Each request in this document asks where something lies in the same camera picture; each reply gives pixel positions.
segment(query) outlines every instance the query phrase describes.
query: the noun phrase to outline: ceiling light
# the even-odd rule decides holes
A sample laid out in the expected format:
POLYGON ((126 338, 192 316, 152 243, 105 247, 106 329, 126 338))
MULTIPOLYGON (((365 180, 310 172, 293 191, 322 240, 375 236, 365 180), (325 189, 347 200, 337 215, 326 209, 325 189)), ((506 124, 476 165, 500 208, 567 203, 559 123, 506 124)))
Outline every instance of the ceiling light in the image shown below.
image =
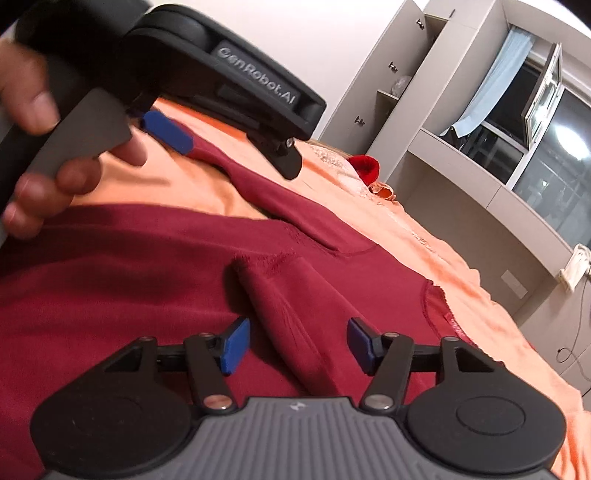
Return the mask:
POLYGON ((591 157, 589 147, 577 132, 564 125, 557 125, 555 130, 558 143, 560 143, 560 146, 564 148, 566 153, 579 161, 591 157))

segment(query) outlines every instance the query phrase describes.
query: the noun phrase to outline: finger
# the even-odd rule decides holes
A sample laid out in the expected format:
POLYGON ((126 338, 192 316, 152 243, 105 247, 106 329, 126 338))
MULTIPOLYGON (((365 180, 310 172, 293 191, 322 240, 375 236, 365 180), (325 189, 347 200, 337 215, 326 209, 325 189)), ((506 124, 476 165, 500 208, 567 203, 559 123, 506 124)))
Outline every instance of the finger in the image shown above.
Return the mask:
POLYGON ((34 216, 28 215, 15 202, 8 204, 4 213, 2 214, 2 223, 6 232, 21 240, 28 240, 36 236, 41 227, 43 220, 34 216))
POLYGON ((63 193, 86 195, 100 182, 102 166, 97 158, 75 158, 64 163, 56 176, 56 185, 63 193))
POLYGON ((0 99, 14 121, 31 134, 45 134, 60 120, 48 91, 44 58, 6 40, 0 42, 0 99))
POLYGON ((111 153, 129 165, 141 167, 148 159, 144 143, 136 134, 127 143, 111 149, 111 153))
POLYGON ((25 173, 14 189, 17 205, 27 215, 48 218, 67 209, 72 195, 58 190, 56 183, 37 173, 25 173))

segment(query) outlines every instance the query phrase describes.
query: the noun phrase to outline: curtain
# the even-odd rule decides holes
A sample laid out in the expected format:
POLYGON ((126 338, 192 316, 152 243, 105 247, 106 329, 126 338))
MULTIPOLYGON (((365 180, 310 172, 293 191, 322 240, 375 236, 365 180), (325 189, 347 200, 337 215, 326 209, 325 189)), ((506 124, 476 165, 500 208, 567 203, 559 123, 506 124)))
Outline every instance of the curtain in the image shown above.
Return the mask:
POLYGON ((534 45, 535 37, 528 31, 512 27, 495 62, 486 74, 462 117, 452 126, 459 138, 471 134, 501 100, 519 72, 534 45))

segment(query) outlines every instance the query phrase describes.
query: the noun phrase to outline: window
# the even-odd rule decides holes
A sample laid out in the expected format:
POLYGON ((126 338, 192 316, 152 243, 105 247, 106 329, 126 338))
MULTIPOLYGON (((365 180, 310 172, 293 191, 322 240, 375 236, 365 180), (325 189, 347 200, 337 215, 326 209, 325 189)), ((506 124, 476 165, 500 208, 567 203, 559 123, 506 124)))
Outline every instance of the window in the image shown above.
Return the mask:
POLYGON ((507 183, 525 152, 493 125, 484 122, 469 136, 460 151, 488 170, 501 182, 507 183))
POLYGON ((565 91, 514 192, 571 246, 591 247, 591 108, 565 91))
POLYGON ((540 77, 538 70, 524 64, 486 121, 460 148, 505 184, 528 152, 522 113, 540 77))
POLYGON ((534 145, 562 85, 562 45, 554 44, 544 71, 523 110, 526 147, 534 145))

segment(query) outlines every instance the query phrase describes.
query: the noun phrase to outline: red cloth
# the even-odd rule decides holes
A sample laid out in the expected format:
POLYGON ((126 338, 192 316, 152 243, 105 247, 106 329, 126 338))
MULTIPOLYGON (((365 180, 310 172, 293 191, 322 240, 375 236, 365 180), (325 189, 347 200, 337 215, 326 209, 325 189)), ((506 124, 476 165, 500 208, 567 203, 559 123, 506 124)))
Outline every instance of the red cloth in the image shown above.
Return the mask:
POLYGON ((378 179, 379 162, 375 158, 368 155, 354 155, 347 160, 368 187, 378 179))
MULTIPOLYGON (((0 251, 0 478, 41 471, 35 407, 142 335, 179 343, 252 322, 251 350, 228 379, 249 395, 350 395, 369 383, 346 345, 352 316, 417 343, 462 335, 443 292, 334 214, 200 140, 270 220, 146 205, 75 207, 0 251)), ((409 398, 433 386, 412 378, 409 398)))

